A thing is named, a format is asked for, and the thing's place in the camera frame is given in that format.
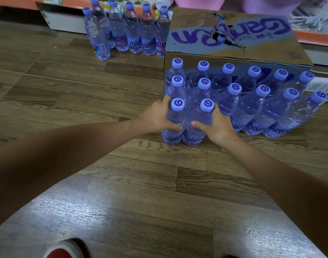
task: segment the pink container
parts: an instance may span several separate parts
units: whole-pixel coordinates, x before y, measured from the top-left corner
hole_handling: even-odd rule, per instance
[[[245,13],[288,16],[304,0],[243,0]]]
[[[217,11],[225,0],[175,0],[178,7]]]

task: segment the bottle label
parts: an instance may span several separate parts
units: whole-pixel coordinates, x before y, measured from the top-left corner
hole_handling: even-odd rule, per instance
[[[166,47],[166,43],[162,43],[161,41],[156,39],[156,49],[157,49],[157,51],[165,52],[165,47]]]
[[[113,39],[113,34],[111,33],[110,29],[104,29],[103,32],[107,41],[111,41]]]
[[[127,44],[127,37],[126,35],[116,35],[114,36],[114,42],[115,42],[115,45],[117,46],[124,46]]]
[[[145,50],[152,50],[156,45],[156,39],[153,38],[152,40],[146,40],[141,38],[143,49]]]
[[[201,138],[194,138],[191,135],[189,135],[189,133],[187,132],[187,130],[184,130],[184,132],[183,132],[183,140],[189,141],[193,145],[197,145],[197,144],[201,143],[201,141],[202,141],[202,139],[204,137],[205,136],[203,136]]]
[[[103,54],[104,52],[106,52],[106,49],[107,49],[106,47],[108,47],[106,43],[94,44],[93,45],[93,51],[96,54]]]
[[[166,134],[162,131],[162,137],[164,139],[164,141],[168,144],[176,144],[178,143],[181,139],[182,139],[183,134],[180,134],[178,137],[175,138],[169,138],[168,136],[166,136]]]
[[[235,132],[240,131],[244,127],[244,125],[240,124],[239,122],[235,121],[234,119],[231,119],[231,124],[232,124]]]
[[[141,38],[140,36],[137,38],[134,37],[128,37],[128,46],[131,48],[140,48],[141,47]]]
[[[250,121],[247,125],[252,134],[260,134],[265,128],[261,128],[255,120]]]
[[[275,123],[275,124],[272,124],[269,129],[271,131],[273,131],[274,133],[276,134],[284,134],[286,133],[287,131],[291,130],[291,129],[288,129],[288,128],[285,128],[283,126],[280,126],[279,124]]]

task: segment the wooden floor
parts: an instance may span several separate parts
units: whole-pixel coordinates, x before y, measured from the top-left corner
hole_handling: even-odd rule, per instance
[[[0,22],[0,144],[136,117],[162,85],[157,56],[113,49],[100,61],[85,35]],[[328,182],[328,103],[282,138],[240,135]],[[70,237],[93,257],[324,257],[224,149],[207,138],[171,147],[160,134],[126,143],[15,213],[0,226],[0,257],[41,257]]]

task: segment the left hand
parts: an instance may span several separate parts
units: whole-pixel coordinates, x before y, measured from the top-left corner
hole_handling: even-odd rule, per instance
[[[169,129],[173,131],[180,131],[182,128],[172,123],[167,119],[167,112],[169,111],[170,97],[165,96],[162,101],[158,100],[148,107],[144,113],[139,116],[139,119],[144,121],[148,128],[148,133],[161,132]]]

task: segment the water bottle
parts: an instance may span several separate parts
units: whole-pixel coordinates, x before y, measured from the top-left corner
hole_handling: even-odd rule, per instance
[[[208,79],[208,69],[209,69],[209,62],[205,60],[200,60],[199,64],[197,65],[197,69],[190,75],[189,80],[186,86],[186,93],[189,96],[190,92],[193,88],[195,88],[201,78]]]
[[[84,24],[86,34],[93,46],[93,50],[96,57],[100,60],[106,60],[110,57],[110,51],[108,43],[103,35],[101,27],[98,25],[98,20],[92,15],[92,11],[89,7],[83,8]]]
[[[225,89],[218,100],[220,112],[225,116],[231,116],[238,104],[238,95],[242,91],[242,86],[232,83]]]
[[[165,143],[169,145],[178,144],[183,135],[184,131],[184,121],[187,119],[187,113],[184,110],[184,101],[180,98],[175,98],[171,102],[171,106],[169,107],[169,111],[167,113],[167,119],[172,123],[175,123],[182,127],[181,131],[172,131],[172,130],[164,130],[162,132],[162,138]]]
[[[204,99],[210,99],[210,80],[207,78],[201,78],[199,84],[193,88],[190,96],[187,96],[186,111],[190,114],[193,109],[198,108],[201,101]]]
[[[262,110],[250,121],[243,131],[248,135],[258,135],[283,117],[291,103],[299,96],[296,89],[288,88],[282,94],[265,101]]]
[[[144,3],[143,14],[140,20],[141,42],[143,52],[146,55],[153,55],[156,53],[156,25],[153,15],[151,13],[151,6],[149,3]]]
[[[316,112],[319,105],[328,99],[322,91],[315,91],[309,97],[299,98],[292,102],[287,113],[269,128],[263,130],[268,138],[278,138],[287,131],[306,122]]]
[[[115,47],[115,42],[114,42],[113,35],[111,33],[108,16],[104,11],[104,9],[102,8],[102,6],[99,4],[98,0],[90,0],[90,2],[92,4],[92,14],[97,18],[99,25],[102,28],[109,49],[112,49]]]
[[[297,91],[299,91],[300,94],[302,94],[305,91],[307,84],[310,83],[313,79],[314,79],[314,75],[312,73],[310,73],[309,71],[304,71],[299,75],[298,80],[293,79],[287,82],[284,85],[283,89],[294,88]]]
[[[183,86],[185,87],[186,84],[186,76],[184,73],[183,67],[183,60],[180,58],[174,58],[172,60],[172,68],[165,76],[165,84],[164,84],[164,94],[167,92],[168,87],[171,84],[172,77],[175,75],[181,76],[184,80]]]
[[[220,93],[223,89],[226,89],[232,83],[232,73],[235,67],[231,63],[226,63],[222,67],[222,71],[217,73],[211,80],[210,93],[211,100],[218,101]]]
[[[195,108],[187,117],[185,130],[183,132],[183,141],[189,146],[196,146],[201,143],[205,133],[191,125],[192,121],[199,121],[205,125],[212,124],[212,110],[214,102],[210,99],[201,101],[200,106]]]
[[[260,73],[260,67],[251,66],[248,69],[247,73],[245,73],[243,76],[238,77],[235,80],[235,83],[238,83],[242,86],[242,92],[240,93],[240,96],[244,96],[245,94],[252,92],[256,89],[256,81]]]
[[[254,92],[239,98],[238,105],[231,117],[235,132],[241,130],[260,112],[268,94],[270,94],[270,88],[266,85],[260,85]]]
[[[126,26],[124,23],[123,16],[118,8],[116,0],[109,0],[109,6],[109,21],[116,49],[118,49],[119,51],[127,51],[128,44],[126,36]]]
[[[156,25],[156,52],[159,57],[164,58],[166,40],[167,36],[169,36],[171,22],[169,15],[167,14],[168,7],[166,5],[163,5],[160,8],[160,12]]]
[[[185,93],[185,87],[183,86],[184,80],[181,76],[175,75],[172,77],[171,84],[164,95],[170,97],[170,99],[180,98],[186,101],[187,95]]]
[[[264,79],[263,81],[259,82],[257,84],[257,87],[260,85],[265,85],[270,88],[270,93],[266,97],[266,99],[271,98],[274,95],[277,95],[280,93],[280,90],[282,89],[282,85],[285,81],[285,79],[288,76],[288,72],[283,69],[278,69],[275,71],[274,75],[271,77],[268,77]]]
[[[140,37],[140,21],[134,11],[132,2],[126,2],[126,14],[124,21],[126,24],[126,33],[129,50],[132,53],[140,53],[142,51],[141,37]]]

